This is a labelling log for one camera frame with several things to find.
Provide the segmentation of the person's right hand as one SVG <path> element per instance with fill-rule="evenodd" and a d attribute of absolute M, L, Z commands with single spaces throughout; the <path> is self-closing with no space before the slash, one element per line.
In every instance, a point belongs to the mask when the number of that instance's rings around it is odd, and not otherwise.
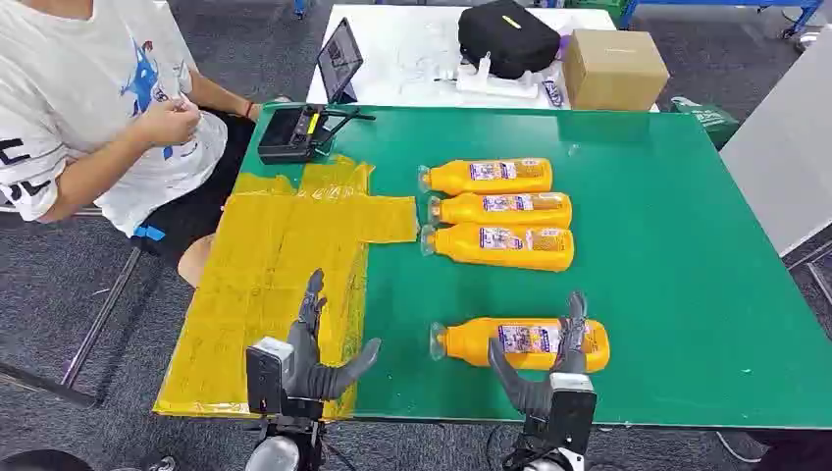
<path fill-rule="evenodd" d="M 193 103 L 170 99 L 150 105 L 133 129 L 147 147 L 181 145 L 193 139 L 200 120 L 201 112 Z"/>

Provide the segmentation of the person's left hand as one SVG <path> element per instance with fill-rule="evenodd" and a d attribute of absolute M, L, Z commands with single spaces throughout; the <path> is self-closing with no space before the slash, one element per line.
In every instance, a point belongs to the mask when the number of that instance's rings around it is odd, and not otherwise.
<path fill-rule="evenodd" d="M 261 112 L 266 105 L 289 102 L 291 102 L 291 99 L 286 96 L 278 96 L 272 100 L 263 103 L 249 102 L 248 111 L 246 112 L 246 118 L 249 119 L 251 122 L 256 123 L 259 120 Z"/>

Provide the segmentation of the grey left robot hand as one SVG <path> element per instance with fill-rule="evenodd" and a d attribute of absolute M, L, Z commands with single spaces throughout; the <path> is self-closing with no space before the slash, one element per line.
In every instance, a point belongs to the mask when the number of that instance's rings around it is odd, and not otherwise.
<path fill-rule="evenodd" d="M 287 342 L 293 347 L 291 366 L 284 373 L 283 388 L 290 397 L 334 400 L 354 384 L 377 361 L 382 340 L 370 339 L 361 352 L 345 364 L 334 367 L 321 362 L 318 327 L 327 298 L 321 295 L 324 272 L 310 276 L 300 303 L 298 317 L 291 324 Z"/>

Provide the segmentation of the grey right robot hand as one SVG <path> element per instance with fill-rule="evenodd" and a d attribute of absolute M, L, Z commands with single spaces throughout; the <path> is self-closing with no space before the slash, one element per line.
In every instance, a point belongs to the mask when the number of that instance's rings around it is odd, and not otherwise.
<path fill-rule="evenodd" d="M 569 316 L 563 318 L 565 326 L 550 374 L 585 374 L 586 353 L 583 351 L 584 329 L 588 319 L 584 294 L 573 291 L 568 298 Z M 554 389 L 551 380 L 531 382 L 521 378 L 505 358 L 505 352 L 497 338 L 488 343 L 488 361 L 513 407 L 520 413 L 546 418 L 551 410 Z"/>

